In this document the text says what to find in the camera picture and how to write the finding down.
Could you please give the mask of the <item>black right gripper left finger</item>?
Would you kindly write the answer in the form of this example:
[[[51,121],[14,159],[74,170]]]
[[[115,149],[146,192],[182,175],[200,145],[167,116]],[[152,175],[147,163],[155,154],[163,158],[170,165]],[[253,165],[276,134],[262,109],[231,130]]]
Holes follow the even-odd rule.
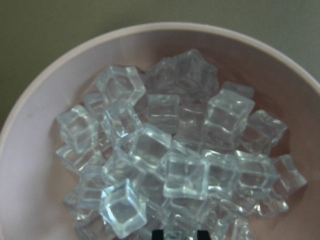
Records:
[[[151,232],[151,240],[164,240],[164,230],[155,229]]]

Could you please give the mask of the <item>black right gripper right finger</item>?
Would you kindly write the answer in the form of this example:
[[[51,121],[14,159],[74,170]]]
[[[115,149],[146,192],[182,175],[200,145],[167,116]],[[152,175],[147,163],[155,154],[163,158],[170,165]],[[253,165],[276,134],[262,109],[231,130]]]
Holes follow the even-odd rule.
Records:
[[[197,240],[210,240],[209,232],[207,230],[198,230]]]

